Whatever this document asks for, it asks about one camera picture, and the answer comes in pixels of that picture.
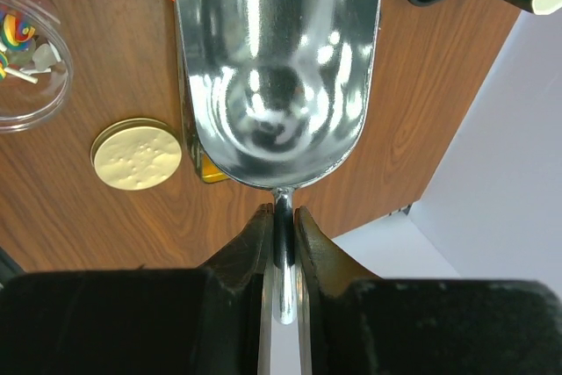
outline transparent container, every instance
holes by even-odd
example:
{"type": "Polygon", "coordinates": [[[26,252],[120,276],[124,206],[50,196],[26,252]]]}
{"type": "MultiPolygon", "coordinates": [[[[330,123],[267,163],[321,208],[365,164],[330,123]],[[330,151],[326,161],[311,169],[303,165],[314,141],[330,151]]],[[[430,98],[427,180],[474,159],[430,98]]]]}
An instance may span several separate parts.
{"type": "Polygon", "coordinates": [[[74,69],[57,15],[51,0],[0,0],[0,133],[51,119],[68,98],[74,69]]]}

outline wood grain surface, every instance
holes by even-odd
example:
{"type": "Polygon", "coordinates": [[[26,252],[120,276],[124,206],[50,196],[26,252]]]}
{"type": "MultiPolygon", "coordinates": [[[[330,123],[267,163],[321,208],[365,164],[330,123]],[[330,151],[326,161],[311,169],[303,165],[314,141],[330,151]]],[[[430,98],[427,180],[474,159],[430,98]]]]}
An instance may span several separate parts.
{"type": "MultiPolygon", "coordinates": [[[[0,137],[0,246],[25,270],[192,266],[235,236],[268,192],[206,185],[187,155],[147,191],[101,183],[97,134],[150,117],[180,129],[169,0],[54,0],[76,67],[72,97],[44,126],[0,137]]],[[[421,9],[384,0],[362,138],[335,173],[297,193],[331,236],[416,201],[518,10],[500,0],[421,9]]]]}

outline silver scoop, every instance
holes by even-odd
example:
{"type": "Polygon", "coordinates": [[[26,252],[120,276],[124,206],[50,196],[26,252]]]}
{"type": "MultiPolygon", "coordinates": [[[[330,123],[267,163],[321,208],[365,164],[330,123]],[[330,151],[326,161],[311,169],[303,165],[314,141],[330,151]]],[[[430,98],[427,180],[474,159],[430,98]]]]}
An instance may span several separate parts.
{"type": "Polygon", "coordinates": [[[176,0],[176,13],[201,145],[225,174],[275,197],[274,314],[291,323],[292,193],[357,144],[379,0],[176,0]]]}

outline lollipop stick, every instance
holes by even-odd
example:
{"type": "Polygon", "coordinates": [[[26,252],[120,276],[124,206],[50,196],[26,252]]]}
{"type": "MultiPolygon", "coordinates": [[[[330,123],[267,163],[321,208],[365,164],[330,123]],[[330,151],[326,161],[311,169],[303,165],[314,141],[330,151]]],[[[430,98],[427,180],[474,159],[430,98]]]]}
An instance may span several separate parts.
{"type": "Polygon", "coordinates": [[[4,68],[4,71],[6,72],[6,74],[17,76],[18,78],[24,79],[29,83],[37,83],[39,81],[35,76],[26,75],[16,69],[6,67],[4,68]]]}

